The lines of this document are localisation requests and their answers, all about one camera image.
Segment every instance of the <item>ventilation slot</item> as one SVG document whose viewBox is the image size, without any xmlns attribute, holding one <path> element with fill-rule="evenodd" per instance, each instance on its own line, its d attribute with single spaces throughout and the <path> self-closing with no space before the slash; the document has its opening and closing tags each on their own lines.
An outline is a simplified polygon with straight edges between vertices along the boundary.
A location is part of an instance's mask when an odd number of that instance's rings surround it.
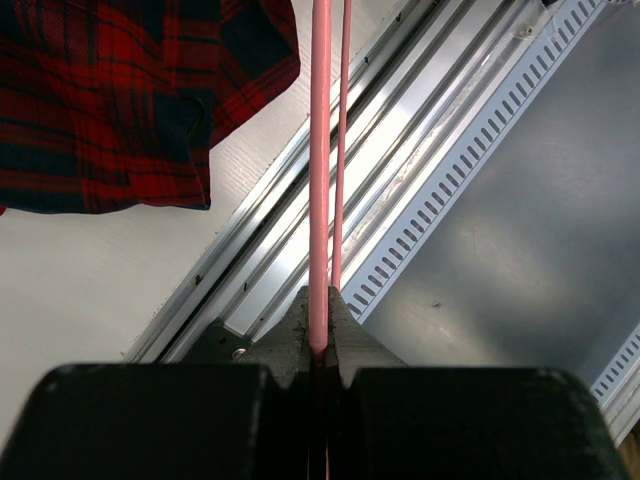
<svg viewBox="0 0 640 480">
<path fill-rule="evenodd" d="M 547 54 L 547 57 L 549 57 L 549 60 L 555 62 L 556 56 L 553 54 L 549 47 L 544 47 L 544 52 Z"/>
<path fill-rule="evenodd" d="M 374 277 L 373 275 L 369 275 L 367 277 L 369 279 L 369 281 L 371 283 L 373 283 L 376 287 L 378 288 L 382 288 L 382 283 L 380 283 L 380 280 L 378 280 L 376 277 Z"/>
<path fill-rule="evenodd" d="M 520 92 L 520 95 L 522 95 L 522 98 L 527 98 L 529 96 L 529 94 L 527 93 L 527 91 L 524 89 L 524 87 L 520 82 L 516 83 L 516 88 Z"/>
<path fill-rule="evenodd" d="M 540 55 L 538 55 L 536 57 L 536 60 L 538 60 L 538 63 L 540 64 L 540 66 L 545 69 L 545 70 L 549 70 L 549 66 L 547 65 L 547 63 L 542 59 L 542 57 Z"/>
<path fill-rule="evenodd" d="M 522 78 L 524 78 L 524 81 L 527 82 L 527 85 L 529 85 L 529 87 L 531 87 L 532 89 L 535 88 L 536 84 L 533 83 L 533 80 L 531 80 L 531 77 L 528 74 L 523 74 Z"/>
<path fill-rule="evenodd" d="M 438 186 L 440 187 L 440 190 L 442 190 L 447 197 L 450 197 L 451 195 L 453 195 L 451 193 L 451 190 L 449 190 L 449 188 L 444 183 L 440 183 L 440 185 Z"/>
<path fill-rule="evenodd" d="M 447 173 L 447 180 L 449 180 L 451 182 L 451 184 L 456 188 L 458 188 L 460 186 L 458 181 L 455 178 L 453 178 L 453 176 L 451 176 L 450 173 Z"/>
<path fill-rule="evenodd" d="M 466 175 L 464 174 L 464 172 L 462 171 L 462 169 L 458 166 L 458 165 L 454 165 L 453 169 L 456 171 L 456 173 L 458 175 L 460 175 L 462 178 L 466 178 Z"/>
<path fill-rule="evenodd" d="M 515 103 L 517 106 L 522 105 L 522 102 L 520 101 L 520 99 L 516 96 L 515 93 L 513 92 L 509 92 L 509 97 L 511 97 L 511 100 L 513 100 L 513 103 Z"/>
<path fill-rule="evenodd" d="M 575 10 L 573 12 L 571 12 L 571 16 L 573 17 L 573 19 L 576 21 L 576 23 L 578 24 L 579 27 L 582 26 L 582 19 L 580 18 L 580 16 L 578 15 L 578 12 L 576 12 Z"/>
<path fill-rule="evenodd" d="M 502 113 L 500 113 L 500 110 L 496 110 L 496 117 L 498 117 L 498 120 L 500 120 L 502 122 L 503 125 L 507 124 L 507 119 L 504 118 L 504 115 L 502 115 Z"/>
<path fill-rule="evenodd" d="M 491 128 L 493 128 L 493 131 L 496 133 L 500 133 L 500 129 L 498 128 L 498 125 L 496 124 L 496 122 L 494 122 L 493 120 L 489 119 L 489 126 Z"/>
<path fill-rule="evenodd" d="M 502 106 L 507 112 L 509 112 L 509 115 L 513 116 L 513 108 L 511 108 L 511 105 L 509 105 L 506 100 L 502 101 Z"/>
<path fill-rule="evenodd" d="M 561 28 L 558 29 L 558 35 L 560 35 L 560 38 L 564 43 L 569 43 L 569 37 L 567 37 L 567 34 L 564 33 L 564 30 L 562 30 Z"/>
<path fill-rule="evenodd" d="M 405 228 L 405 229 L 404 229 L 404 231 L 403 231 L 403 233 L 404 233 L 404 234 L 407 236 L 407 238 L 408 238 L 409 240 L 411 240 L 412 242 L 414 242 L 414 243 L 415 243 L 415 242 L 417 242 L 417 241 L 418 241 L 418 238 L 417 238 L 413 233 L 411 233 L 411 231 L 410 231 L 408 228 Z"/>
<path fill-rule="evenodd" d="M 422 225 L 420 225 L 418 222 L 416 222 L 415 220 L 411 220 L 411 226 L 413 228 L 415 228 L 416 230 L 418 230 L 420 233 L 424 233 L 424 228 L 422 228 Z"/>
<path fill-rule="evenodd" d="M 404 257 L 400 255 L 400 253 L 395 248 L 390 248 L 389 253 L 400 261 L 404 260 Z"/>
<path fill-rule="evenodd" d="M 391 270 L 395 270 L 396 269 L 396 264 L 393 263 L 391 260 L 389 260 L 387 257 L 382 257 L 382 263 L 384 263 Z"/>
<path fill-rule="evenodd" d="M 404 248 L 407 252 L 411 251 L 411 247 L 401 238 L 396 238 L 396 243 Z"/>
<path fill-rule="evenodd" d="M 424 202 L 424 206 L 427 207 L 429 209 L 429 211 L 431 213 L 433 213 L 434 215 L 438 214 L 438 211 L 436 210 L 436 207 L 434 207 L 430 202 Z"/>
<path fill-rule="evenodd" d="M 481 128 L 480 131 L 482 132 L 482 134 L 484 135 L 484 138 L 486 138 L 489 143 L 493 142 L 493 137 L 491 136 L 491 134 L 487 131 L 486 128 Z"/>
<path fill-rule="evenodd" d="M 376 296 L 375 292 L 373 290 L 371 290 L 369 287 L 367 287 L 366 285 L 362 284 L 362 285 L 360 285 L 360 288 L 362 289 L 363 292 L 365 292 L 370 297 L 375 297 Z"/>
<path fill-rule="evenodd" d="M 431 196 L 433 197 L 433 199 L 438 202 L 440 205 L 442 205 L 444 207 L 444 200 L 442 200 L 442 198 L 440 197 L 440 195 L 438 195 L 436 192 L 433 192 L 431 194 Z"/>
<path fill-rule="evenodd" d="M 536 68 L 536 66 L 535 66 L 535 65 L 531 65 L 531 67 L 530 67 L 530 68 L 531 68 L 531 72 L 535 75 L 535 77 L 536 77 L 538 80 L 541 80 L 541 79 L 542 79 L 542 75 L 540 75 L 540 72 L 538 71 L 538 69 Z"/>
<path fill-rule="evenodd" d="M 425 222 L 427 222 L 428 225 L 431 224 L 431 219 L 427 216 L 426 213 L 424 213 L 422 210 L 418 210 L 418 216 L 423 219 Z"/>
<path fill-rule="evenodd" d="M 584 6 L 584 3 L 578 2 L 578 6 L 580 7 L 580 10 L 582 10 L 582 14 L 585 17 L 588 17 L 589 16 L 589 11 L 587 10 L 587 7 Z"/>
<path fill-rule="evenodd" d="M 571 22 L 568 19 L 564 21 L 564 26 L 567 27 L 567 30 L 569 30 L 569 33 L 572 36 L 576 34 L 576 29 L 573 28 L 573 25 L 571 25 Z"/>
<path fill-rule="evenodd" d="M 478 153 L 473 149 L 473 147 L 467 147 L 467 152 L 469 152 L 471 156 L 476 160 L 480 160 L 480 155 L 478 155 Z"/>
<path fill-rule="evenodd" d="M 384 278 L 385 280 L 389 280 L 389 274 L 387 272 L 385 272 L 384 270 L 382 270 L 380 267 L 376 267 L 376 268 L 374 268 L 374 270 L 382 278 Z"/>
</svg>

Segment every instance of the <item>white wall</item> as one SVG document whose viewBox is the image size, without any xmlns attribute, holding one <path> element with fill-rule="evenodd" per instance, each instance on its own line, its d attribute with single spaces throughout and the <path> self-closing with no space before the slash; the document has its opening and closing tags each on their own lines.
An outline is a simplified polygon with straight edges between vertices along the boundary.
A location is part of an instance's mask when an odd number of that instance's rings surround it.
<svg viewBox="0 0 640 480">
<path fill-rule="evenodd" d="M 352 56 L 397 0 L 354 0 Z M 65 362 L 119 360 L 308 115 L 311 0 L 294 0 L 302 74 L 211 152 L 209 212 L 0 217 L 0 446 L 25 396 Z M 335 1 L 333 78 L 342 2 Z"/>
</svg>

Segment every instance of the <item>gray metal panel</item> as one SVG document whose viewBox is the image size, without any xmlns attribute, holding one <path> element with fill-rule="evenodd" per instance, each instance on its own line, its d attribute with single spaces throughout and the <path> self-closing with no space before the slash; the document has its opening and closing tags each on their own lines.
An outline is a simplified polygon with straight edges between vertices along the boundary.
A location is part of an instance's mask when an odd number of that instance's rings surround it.
<svg viewBox="0 0 640 480">
<path fill-rule="evenodd" d="M 369 316 L 403 360 L 591 385 L 618 354 L 640 318 L 639 31 L 607 7 Z"/>
</svg>

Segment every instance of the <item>red plaid shirt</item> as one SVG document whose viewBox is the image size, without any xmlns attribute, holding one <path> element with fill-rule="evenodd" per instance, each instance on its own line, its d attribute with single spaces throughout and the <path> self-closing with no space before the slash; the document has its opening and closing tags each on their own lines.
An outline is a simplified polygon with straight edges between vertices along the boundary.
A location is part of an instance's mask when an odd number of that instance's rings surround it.
<svg viewBox="0 0 640 480">
<path fill-rule="evenodd" d="M 299 70 L 289 0 L 0 0 L 0 205 L 208 209 L 209 149 Z"/>
</svg>

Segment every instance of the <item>pink cable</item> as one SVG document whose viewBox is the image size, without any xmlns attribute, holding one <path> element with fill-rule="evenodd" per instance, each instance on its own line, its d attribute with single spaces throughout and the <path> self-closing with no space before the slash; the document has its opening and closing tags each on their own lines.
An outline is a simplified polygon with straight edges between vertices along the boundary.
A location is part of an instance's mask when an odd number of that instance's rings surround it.
<svg viewBox="0 0 640 480">
<path fill-rule="evenodd" d="M 311 29 L 309 345 L 322 362 L 329 340 L 329 90 L 331 0 L 314 0 Z"/>
<path fill-rule="evenodd" d="M 344 220 L 344 162 L 347 133 L 347 93 L 349 93 L 349 46 L 351 43 L 351 0 L 344 0 L 342 18 L 342 58 L 340 67 L 340 116 L 338 121 L 338 165 L 336 172 L 336 213 L 333 221 L 331 284 L 340 290 L 342 275 L 342 222 Z"/>
</svg>

